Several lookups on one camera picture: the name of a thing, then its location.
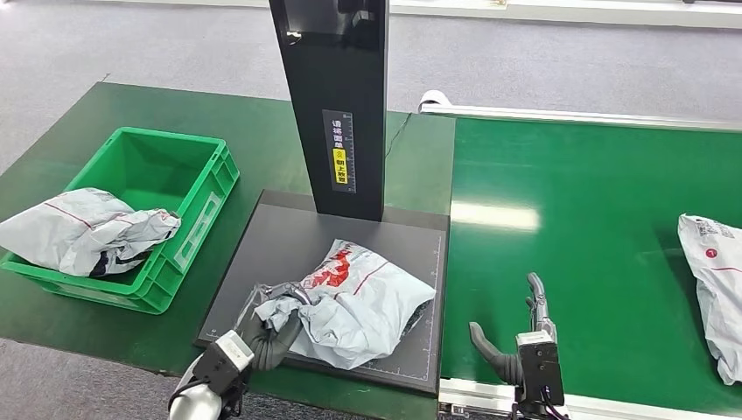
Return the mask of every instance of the white plastic mailer bag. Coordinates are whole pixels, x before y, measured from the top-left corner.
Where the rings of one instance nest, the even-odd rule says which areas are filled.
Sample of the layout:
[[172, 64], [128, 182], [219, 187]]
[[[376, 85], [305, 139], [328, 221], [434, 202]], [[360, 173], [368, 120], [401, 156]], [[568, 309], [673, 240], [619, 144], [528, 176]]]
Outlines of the white plastic mailer bag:
[[418, 306], [436, 295], [381, 255], [339, 239], [301, 285], [312, 304], [281, 297], [255, 314], [280, 331], [298, 309], [304, 330], [290, 350], [342, 369], [392, 354]]
[[742, 230], [683, 214], [677, 233], [698, 280], [706, 342], [726, 385], [742, 381]]
[[82, 188], [0, 223], [0, 247], [41, 267], [98, 277], [133, 269], [179, 227], [165, 210], [135, 212], [109, 192]]

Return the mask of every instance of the plastic crate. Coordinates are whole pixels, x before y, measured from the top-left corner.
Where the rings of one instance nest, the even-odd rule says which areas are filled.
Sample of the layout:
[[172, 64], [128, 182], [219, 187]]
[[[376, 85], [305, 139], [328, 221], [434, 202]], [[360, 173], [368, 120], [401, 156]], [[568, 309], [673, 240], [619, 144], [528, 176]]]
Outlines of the plastic crate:
[[123, 274], [69, 276], [9, 253], [0, 268], [45, 291], [159, 314], [183, 278], [240, 176], [224, 140], [123, 127], [90, 158], [65, 191], [95, 187], [135, 210], [164, 208], [181, 217], [178, 232], [147, 261]]

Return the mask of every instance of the robotic hand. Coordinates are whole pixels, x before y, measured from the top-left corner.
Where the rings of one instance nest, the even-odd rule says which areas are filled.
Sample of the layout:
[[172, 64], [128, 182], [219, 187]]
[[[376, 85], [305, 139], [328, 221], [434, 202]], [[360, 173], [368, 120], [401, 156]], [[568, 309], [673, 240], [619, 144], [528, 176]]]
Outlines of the robotic hand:
[[[289, 296], [311, 304], [306, 292], [294, 283], [281, 283], [264, 293], [268, 299]], [[238, 417], [252, 369], [271, 370], [281, 364], [301, 329], [296, 311], [276, 332], [246, 308], [234, 330], [211, 343], [185, 371], [168, 403], [169, 419]]]
[[564, 420], [564, 390], [557, 351], [557, 327], [549, 318], [549, 307], [541, 278], [528, 274], [532, 297], [526, 297], [530, 312], [530, 331], [515, 337], [517, 354], [505, 354], [487, 340], [482, 327], [469, 323], [469, 336], [477, 351], [500, 379], [515, 386], [510, 418]]

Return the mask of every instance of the label sticker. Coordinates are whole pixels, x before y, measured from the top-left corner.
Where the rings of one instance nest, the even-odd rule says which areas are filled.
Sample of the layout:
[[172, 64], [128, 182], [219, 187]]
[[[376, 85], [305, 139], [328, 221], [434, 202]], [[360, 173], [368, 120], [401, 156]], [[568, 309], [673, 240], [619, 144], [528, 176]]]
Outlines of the label sticker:
[[355, 193], [353, 114], [323, 109], [322, 119], [325, 123], [327, 157], [332, 162], [332, 189], [342, 193]]

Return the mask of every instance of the black weighing platform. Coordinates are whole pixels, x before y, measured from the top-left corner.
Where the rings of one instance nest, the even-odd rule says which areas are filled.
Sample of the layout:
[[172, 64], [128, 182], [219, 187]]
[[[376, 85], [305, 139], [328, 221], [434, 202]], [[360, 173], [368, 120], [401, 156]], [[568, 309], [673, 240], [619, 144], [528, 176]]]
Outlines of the black weighing platform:
[[449, 218], [387, 207], [381, 222], [316, 213], [311, 196], [263, 191], [196, 344], [205, 346], [232, 329], [256, 284], [301, 281], [325, 258], [335, 239], [371, 249], [426, 282], [436, 297], [389, 357], [342, 370], [290, 353], [283, 363], [438, 393], [440, 333]]

